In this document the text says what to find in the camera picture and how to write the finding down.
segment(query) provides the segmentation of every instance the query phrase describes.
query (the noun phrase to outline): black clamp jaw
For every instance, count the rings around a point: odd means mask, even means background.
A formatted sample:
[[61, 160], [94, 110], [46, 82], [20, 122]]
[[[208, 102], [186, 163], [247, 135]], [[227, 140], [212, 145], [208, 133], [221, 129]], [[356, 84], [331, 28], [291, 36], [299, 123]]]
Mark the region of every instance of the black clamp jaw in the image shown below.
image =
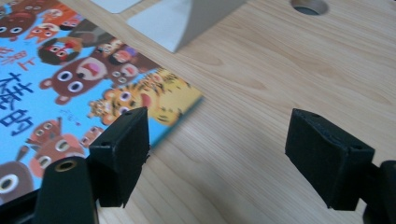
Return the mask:
[[363, 222], [396, 224], [396, 161], [372, 164], [375, 150], [320, 115], [293, 109], [286, 155], [329, 208], [354, 211]]
[[125, 206], [149, 154], [148, 110], [128, 111], [91, 145], [90, 156], [46, 168], [41, 189], [0, 207], [1, 223], [99, 223], [102, 207]]

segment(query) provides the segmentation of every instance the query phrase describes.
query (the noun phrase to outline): book cover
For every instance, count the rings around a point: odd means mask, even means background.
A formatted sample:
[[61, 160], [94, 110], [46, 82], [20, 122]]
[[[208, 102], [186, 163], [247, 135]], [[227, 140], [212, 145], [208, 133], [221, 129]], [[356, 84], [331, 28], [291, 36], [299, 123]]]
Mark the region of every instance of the book cover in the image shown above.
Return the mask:
[[148, 108], [152, 147], [202, 94], [55, 0], [0, 7], [0, 204], [40, 187], [44, 169], [89, 154], [120, 114]]

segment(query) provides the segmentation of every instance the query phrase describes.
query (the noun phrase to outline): wood grain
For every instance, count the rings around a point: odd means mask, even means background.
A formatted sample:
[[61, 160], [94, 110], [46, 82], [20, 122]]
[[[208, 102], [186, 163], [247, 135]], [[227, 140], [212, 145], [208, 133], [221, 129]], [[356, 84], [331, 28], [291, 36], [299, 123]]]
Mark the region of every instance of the wood grain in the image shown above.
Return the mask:
[[297, 107], [375, 148], [374, 164], [396, 160], [395, 1], [326, 0], [328, 13], [307, 16], [251, 0], [176, 54], [126, 25], [155, 1], [121, 14], [63, 2], [205, 96], [155, 148], [126, 208], [99, 209], [101, 223], [362, 223], [364, 202], [328, 210], [284, 147]]

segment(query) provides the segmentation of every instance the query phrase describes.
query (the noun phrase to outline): white stand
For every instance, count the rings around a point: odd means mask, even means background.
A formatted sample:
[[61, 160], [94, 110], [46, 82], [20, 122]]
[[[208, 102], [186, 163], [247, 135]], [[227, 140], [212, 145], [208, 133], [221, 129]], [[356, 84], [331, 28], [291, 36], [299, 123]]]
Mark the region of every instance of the white stand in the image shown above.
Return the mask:
[[131, 7], [141, 0], [91, 0], [99, 7], [111, 13], [121, 13], [123, 10]]
[[162, 0], [127, 23], [176, 52], [244, 3], [245, 0]]

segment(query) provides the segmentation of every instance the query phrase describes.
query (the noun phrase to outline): book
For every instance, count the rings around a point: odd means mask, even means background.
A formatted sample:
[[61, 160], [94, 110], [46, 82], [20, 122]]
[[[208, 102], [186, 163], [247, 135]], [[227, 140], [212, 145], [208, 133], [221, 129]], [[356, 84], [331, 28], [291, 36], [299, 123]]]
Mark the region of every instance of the book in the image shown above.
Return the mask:
[[0, 7], [0, 204], [39, 189], [54, 161], [89, 155], [122, 113], [148, 108], [158, 142], [200, 91], [55, 0]]

